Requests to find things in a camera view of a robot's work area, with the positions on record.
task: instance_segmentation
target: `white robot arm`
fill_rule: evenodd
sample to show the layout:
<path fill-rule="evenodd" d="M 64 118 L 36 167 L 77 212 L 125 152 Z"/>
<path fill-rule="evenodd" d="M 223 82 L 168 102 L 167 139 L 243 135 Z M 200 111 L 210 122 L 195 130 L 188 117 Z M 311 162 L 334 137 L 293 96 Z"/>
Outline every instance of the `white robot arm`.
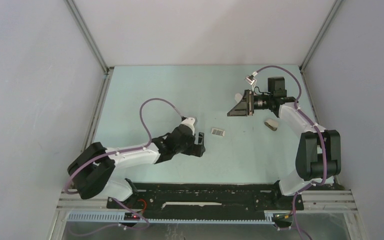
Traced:
<path fill-rule="evenodd" d="M 227 113 L 227 116 L 252 116 L 254 110 L 269 109 L 276 117 L 284 120 L 299 138 L 295 169 L 277 183 L 281 194 L 291 196 L 309 183 L 321 182 L 324 167 L 322 154 L 318 152 L 318 146 L 321 144 L 318 133 L 299 114 L 300 107 L 297 104 L 298 110 L 296 109 L 295 97 L 287 96 L 285 79 L 270 77 L 266 93 L 256 94 L 253 90 L 245 90 L 242 99 Z M 341 171 L 340 135 L 336 130 L 327 130 L 318 124 L 317 127 L 322 134 L 326 148 L 327 177 L 338 175 Z"/>
<path fill-rule="evenodd" d="M 195 123 L 196 118 L 184 117 L 171 133 L 153 138 L 150 144 L 105 148 L 100 142 L 95 142 L 68 167 L 68 174 L 71 176 L 92 158 L 108 154 L 82 169 L 73 178 L 73 183 L 82 199 L 112 197 L 125 201 L 134 193 L 135 187 L 129 179 L 116 179 L 112 173 L 142 164 L 162 163 L 176 154 L 201 157 L 206 150 L 204 133 L 198 134 L 198 143 L 195 144 Z"/>

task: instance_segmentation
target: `purple cable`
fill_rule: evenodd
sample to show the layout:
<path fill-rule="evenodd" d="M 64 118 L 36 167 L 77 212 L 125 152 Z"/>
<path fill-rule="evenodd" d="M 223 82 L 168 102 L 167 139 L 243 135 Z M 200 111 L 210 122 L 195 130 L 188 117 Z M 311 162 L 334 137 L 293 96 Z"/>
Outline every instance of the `purple cable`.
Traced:
<path fill-rule="evenodd" d="M 301 92 L 302 92 L 301 84 L 298 81 L 298 79 L 290 71 L 288 71 L 287 69 L 285 69 L 285 68 L 283 68 L 281 66 L 268 65 L 268 66 L 264 66 L 264 67 L 258 69 L 256 72 L 259 73 L 262 70 L 268 69 L 268 68 L 280 69 L 280 70 L 286 72 L 287 74 L 289 74 L 295 80 L 296 84 L 298 85 L 299 93 L 298 93 L 298 97 L 295 99 L 295 102 L 293 103 L 293 106 L 294 106 L 295 110 L 303 118 L 305 118 L 305 120 L 315 129 L 315 131 L 317 132 L 318 138 L 320 139 L 321 154 L 322 154 L 322 158 L 323 158 L 323 178 L 321 179 L 320 183 L 314 182 L 314 184 L 316 184 L 318 186 L 324 185 L 325 182 L 326 182 L 326 178 L 328 177 L 328 159 L 327 159 L 327 156 L 326 156 L 325 141 L 323 139 L 322 133 L 320 132 L 320 129 L 316 126 L 316 124 L 303 111 L 301 111 L 298 108 L 298 100 L 301 98 Z M 305 232 L 303 229 L 300 229 L 300 226 L 298 225 L 297 215 L 296 215 L 297 211 L 295 209 L 295 200 L 297 199 L 298 194 L 300 194 L 301 192 L 303 192 L 303 191 L 307 190 L 308 188 L 310 188 L 312 186 L 312 184 L 313 184 L 313 182 L 309 183 L 308 185 L 306 185 L 305 187 L 303 187 L 299 191 L 297 191 L 295 193 L 295 195 L 293 196 L 293 200 L 292 200 L 292 215 L 293 215 L 293 218 L 295 219 L 295 225 L 296 225 L 295 229 L 298 230 L 298 234 L 301 237 L 301 239 L 304 239 L 303 235 L 302 235 L 302 232 L 303 232 L 303 233 L 305 233 L 308 236 L 308 238 L 310 240 L 312 240 L 311 236 L 307 232 Z"/>
<path fill-rule="evenodd" d="M 88 233 L 75 233 L 71 230 L 71 228 L 69 227 L 68 228 L 68 232 L 73 235 L 73 236 L 76 236 L 76 237 L 86 237 L 86 236 L 89 236 L 89 235 L 92 235 L 92 234 L 95 234 L 101 230 L 104 230 L 106 228 L 111 228 L 111 227 L 123 227 L 123 229 L 133 229 L 133 230 L 144 230 L 144 229 L 147 229 L 149 226 L 150 226 L 150 222 L 148 221 L 148 219 L 146 219 L 144 216 L 142 216 L 140 213 L 137 213 L 135 211 L 133 211 L 132 209 L 128 208 L 126 205 L 124 205 L 122 202 L 120 202 L 119 200 L 113 198 L 113 200 L 118 203 L 120 206 L 122 206 L 124 209 L 126 209 L 127 211 L 131 212 L 133 215 L 137 216 L 138 218 L 140 219 L 143 219 L 145 222 L 146 222 L 146 226 L 141 226 L 141 227 L 131 227 L 131 226 L 124 226 L 124 225 L 120 225 L 119 223 L 112 223 L 112 224 L 108 224 L 108 225 L 105 225 L 105 226 L 102 226 L 98 229 L 95 229 L 91 232 L 88 232 Z"/>
<path fill-rule="evenodd" d="M 103 153 L 101 155 L 98 155 L 92 159 L 90 159 L 89 161 L 85 162 L 83 165 L 81 165 L 79 168 L 77 168 L 72 174 L 71 176 L 68 178 L 67 182 L 65 183 L 64 185 L 64 193 L 66 194 L 78 194 L 79 192 L 78 191 L 69 191 L 69 187 L 70 185 L 72 184 L 72 181 L 73 179 L 75 178 L 75 176 L 77 174 L 80 173 L 81 170 L 83 170 L 84 168 L 86 168 L 88 165 L 92 164 L 93 162 L 101 159 L 101 158 L 104 158 L 106 156 L 109 156 L 109 155 L 114 155 L 116 154 L 117 152 L 119 154 L 122 154 L 122 153 L 126 153 L 126 152 L 131 152 L 131 151 L 136 151 L 136 150 L 141 150 L 143 147 L 147 148 L 149 147 L 149 145 L 151 145 L 151 141 L 152 141 L 152 137 L 151 137 L 151 132 L 150 130 L 148 129 L 147 125 L 145 124 L 144 122 L 144 118 L 142 117 L 142 109 L 144 108 L 144 106 L 151 102 L 151 101 L 162 101 L 162 102 L 165 102 L 166 104 L 170 105 L 181 117 L 183 116 L 180 111 L 169 101 L 165 100 L 165 99 L 162 99 L 162 98 L 150 98 L 148 100 L 146 100 L 144 103 L 142 103 L 142 105 L 140 106 L 140 109 L 139 109 L 139 117 L 140 117 L 140 122 L 142 123 L 142 126 L 145 128 L 146 130 L 146 133 L 148 134 L 148 142 L 144 145 L 144 146 L 137 146 L 137 147 L 132 147 L 132 148 L 127 148 L 127 149 L 123 149 L 123 150 L 118 150 L 118 151 L 111 151 L 111 152 L 106 152 L 106 153 Z"/>

